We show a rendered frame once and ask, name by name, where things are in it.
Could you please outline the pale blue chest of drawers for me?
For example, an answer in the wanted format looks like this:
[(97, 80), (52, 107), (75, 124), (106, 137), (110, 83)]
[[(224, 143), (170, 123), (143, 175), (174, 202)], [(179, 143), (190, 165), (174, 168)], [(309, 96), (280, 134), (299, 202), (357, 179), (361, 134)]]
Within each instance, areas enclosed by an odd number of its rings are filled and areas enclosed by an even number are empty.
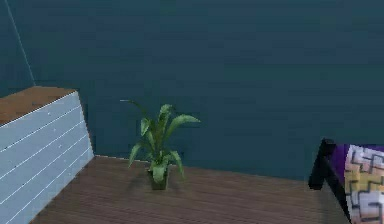
[(93, 157), (77, 91), (0, 98), (0, 224), (29, 224)]

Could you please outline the green potted house plant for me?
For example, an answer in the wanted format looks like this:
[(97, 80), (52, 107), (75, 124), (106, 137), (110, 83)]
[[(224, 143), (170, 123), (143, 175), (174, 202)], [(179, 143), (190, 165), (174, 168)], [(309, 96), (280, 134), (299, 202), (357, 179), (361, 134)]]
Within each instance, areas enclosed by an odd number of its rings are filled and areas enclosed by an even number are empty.
[(176, 164), (181, 177), (185, 178), (179, 152), (167, 147), (166, 142), (178, 127), (187, 123), (200, 123), (201, 120), (188, 114), (172, 117), (175, 108), (171, 104), (163, 104), (157, 118), (154, 119), (148, 116), (146, 110), (138, 102), (129, 99), (123, 99), (123, 102), (135, 105), (143, 115), (140, 120), (141, 139), (131, 148), (128, 167), (131, 167), (139, 151), (144, 149), (147, 151), (147, 158), (150, 163), (146, 172), (153, 190), (167, 189), (169, 166), (172, 162)]

